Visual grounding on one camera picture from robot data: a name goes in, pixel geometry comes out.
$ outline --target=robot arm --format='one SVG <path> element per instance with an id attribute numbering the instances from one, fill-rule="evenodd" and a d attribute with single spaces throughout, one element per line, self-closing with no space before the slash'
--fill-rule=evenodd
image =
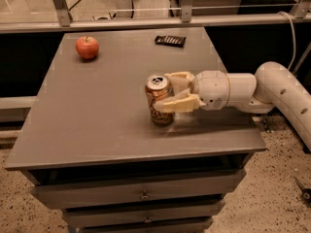
<path id="1" fill-rule="evenodd" d="M 156 110 L 186 113 L 198 108 L 209 111 L 234 107 L 246 113 L 266 114 L 277 107 L 311 149 L 311 96 L 284 66 L 266 62 L 255 75 L 204 71 L 196 76 L 168 76 L 178 91 L 174 97 L 156 102 Z"/>

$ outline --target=can label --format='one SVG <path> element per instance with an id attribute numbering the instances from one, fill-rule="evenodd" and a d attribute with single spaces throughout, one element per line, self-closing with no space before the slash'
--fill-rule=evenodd
<path id="1" fill-rule="evenodd" d="M 174 113 L 161 113 L 154 107 L 156 101 L 174 96 L 172 83 L 167 76 L 162 74 L 153 74 L 147 78 L 145 91 L 148 99 L 148 105 L 152 121 L 156 124 L 167 125 L 174 120 Z"/>

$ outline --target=gray drawer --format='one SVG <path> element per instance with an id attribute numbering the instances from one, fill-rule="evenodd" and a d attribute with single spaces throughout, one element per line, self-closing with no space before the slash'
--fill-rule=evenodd
<path id="1" fill-rule="evenodd" d="M 224 200 L 208 200 L 207 197 L 182 201 L 156 201 L 153 203 L 108 206 L 104 209 L 84 209 L 67 212 L 63 219 L 73 228 L 94 227 L 127 223 L 152 223 L 168 219 L 194 218 L 216 215 L 225 205 Z"/>
<path id="2" fill-rule="evenodd" d="M 202 233 L 213 220 L 209 217 L 143 224 L 84 228 L 79 233 Z"/>
<path id="3" fill-rule="evenodd" d="M 50 209 L 122 204 L 168 198 L 225 194 L 245 171 L 225 170 L 94 183 L 36 186 L 32 194 Z"/>

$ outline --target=speckled floor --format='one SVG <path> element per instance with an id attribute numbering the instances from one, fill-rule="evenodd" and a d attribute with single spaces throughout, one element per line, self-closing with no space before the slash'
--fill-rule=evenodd
<path id="1" fill-rule="evenodd" d="M 268 150 L 248 162 L 247 176 L 225 197 L 225 207 L 205 233 L 311 232 L 311 206 L 303 202 L 294 181 L 297 176 L 311 187 L 311 154 L 303 152 L 281 116 L 269 122 L 272 133 L 257 122 Z M 33 198 L 32 184 L 21 173 L 3 169 L 10 150 L 0 153 L 0 232 L 68 233 L 60 211 L 48 210 Z"/>

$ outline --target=drawer handle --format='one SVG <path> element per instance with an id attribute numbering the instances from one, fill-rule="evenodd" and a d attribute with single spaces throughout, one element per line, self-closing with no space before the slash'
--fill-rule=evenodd
<path id="1" fill-rule="evenodd" d="M 140 199 L 141 199 L 142 201 L 147 201 L 147 200 L 150 199 L 150 196 L 147 195 L 147 191 L 146 191 L 146 190 L 143 190 L 143 195 L 140 196 Z"/>
<path id="2" fill-rule="evenodd" d="M 145 222 L 145 223 L 151 223 L 151 222 L 153 222 L 153 221 L 147 216 L 147 218 L 144 220 L 144 222 Z"/>

